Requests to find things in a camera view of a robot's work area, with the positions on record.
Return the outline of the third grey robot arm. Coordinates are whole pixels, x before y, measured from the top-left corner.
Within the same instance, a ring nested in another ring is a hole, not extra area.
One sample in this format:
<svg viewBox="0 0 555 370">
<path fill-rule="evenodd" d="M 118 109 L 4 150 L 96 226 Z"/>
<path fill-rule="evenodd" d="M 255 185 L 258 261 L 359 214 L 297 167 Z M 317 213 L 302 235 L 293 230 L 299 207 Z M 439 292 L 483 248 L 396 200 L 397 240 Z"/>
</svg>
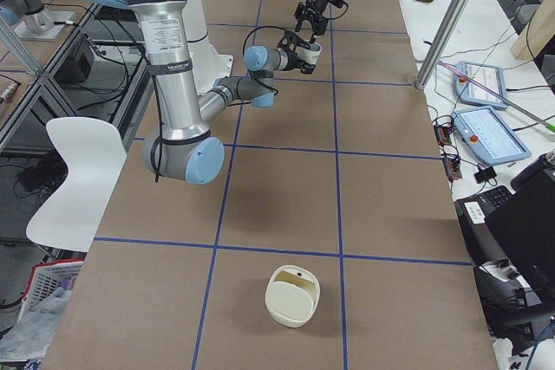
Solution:
<svg viewBox="0 0 555 370">
<path fill-rule="evenodd" d="M 1 0 L 1 18 L 23 40 L 51 41 L 62 26 L 73 22 L 74 12 L 50 10 L 42 0 Z"/>
</svg>

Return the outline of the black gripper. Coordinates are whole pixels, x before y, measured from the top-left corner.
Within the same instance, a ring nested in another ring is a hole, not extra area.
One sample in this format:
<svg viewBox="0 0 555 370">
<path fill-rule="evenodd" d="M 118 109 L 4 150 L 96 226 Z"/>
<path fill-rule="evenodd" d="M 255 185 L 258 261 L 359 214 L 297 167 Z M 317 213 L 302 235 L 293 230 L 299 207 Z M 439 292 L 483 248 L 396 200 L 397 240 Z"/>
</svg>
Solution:
<svg viewBox="0 0 555 370">
<path fill-rule="evenodd" d="M 314 51 L 314 45 L 309 42 L 300 42 L 297 45 L 297 48 L 299 50 L 302 49 L 309 52 Z M 287 63 L 285 65 L 286 71 L 298 69 L 304 75 L 311 75 L 314 72 L 315 66 L 309 65 L 305 60 L 300 58 L 296 52 L 293 52 L 291 50 L 286 50 L 285 53 L 287 57 Z"/>
<path fill-rule="evenodd" d="M 328 25 L 328 19 L 316 10 L 313 6 L 305 3 L 299 3 L 294 13 L 296 20 L 295 32 L 299 32 L 303 27 L 303 23 L 307 22 L 312 27 L 312 41 L 315 42 L 319 36 L 325 34 Z"/>
</svg>

